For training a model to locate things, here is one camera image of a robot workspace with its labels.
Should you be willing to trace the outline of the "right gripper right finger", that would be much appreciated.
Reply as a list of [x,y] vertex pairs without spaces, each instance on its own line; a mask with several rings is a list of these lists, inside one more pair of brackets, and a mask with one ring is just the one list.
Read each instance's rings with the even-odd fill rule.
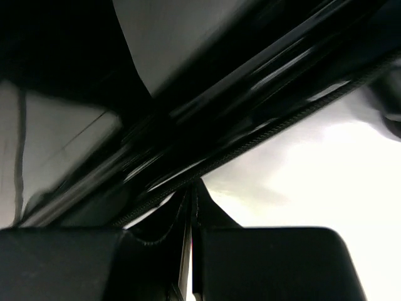
[[341,236],[322,227],[245,228],[190,189],[197,300],[365,300]]

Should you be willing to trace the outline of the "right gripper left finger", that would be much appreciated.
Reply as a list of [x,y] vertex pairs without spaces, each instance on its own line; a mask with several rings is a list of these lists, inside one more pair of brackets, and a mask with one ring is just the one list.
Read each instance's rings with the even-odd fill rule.
[[1,299],[183,300],[189,236],[185,191],[128,230],[2,230]]

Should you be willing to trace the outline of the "black suitcase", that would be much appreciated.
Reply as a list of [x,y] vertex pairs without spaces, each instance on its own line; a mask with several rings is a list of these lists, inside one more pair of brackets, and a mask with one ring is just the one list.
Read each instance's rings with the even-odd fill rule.
[[17,227],[123,226],[400,58],[399,1],[258,1],[156,95],[114,1],[2,1],[1,81],[17,90],[16,168],[29,96],[115,114],[121,127],[24,208]]

